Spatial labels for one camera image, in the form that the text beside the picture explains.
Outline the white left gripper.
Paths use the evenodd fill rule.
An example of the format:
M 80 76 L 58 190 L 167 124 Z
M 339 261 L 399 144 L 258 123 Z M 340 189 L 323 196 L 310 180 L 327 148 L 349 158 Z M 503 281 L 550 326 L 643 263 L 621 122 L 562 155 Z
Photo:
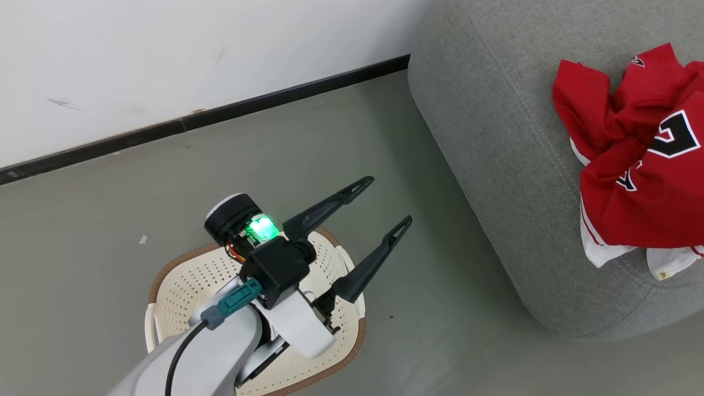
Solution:
M 375 178 L 367 176 L 337 191 L 310 208 L 296 214 L 283 223 L 283 231 L 289 240 L 307 239 L 327 218 L 342 206 L 349 205 Z M 364 258 L 346 276 L 332 284 L 332 293 L 348 303 L 355 303 L 372 281 L 377 271 L 398 245 L 413 222 L 405 217 L 382 239 L 380 245 Z M 307 359 L 316 359 L 326 353 L 336 342 L 336 337 L 320 321 L 302 293 L 295 290 L 281 299 L 273 309 L 262 308 L 269 325 L 294 349 Z

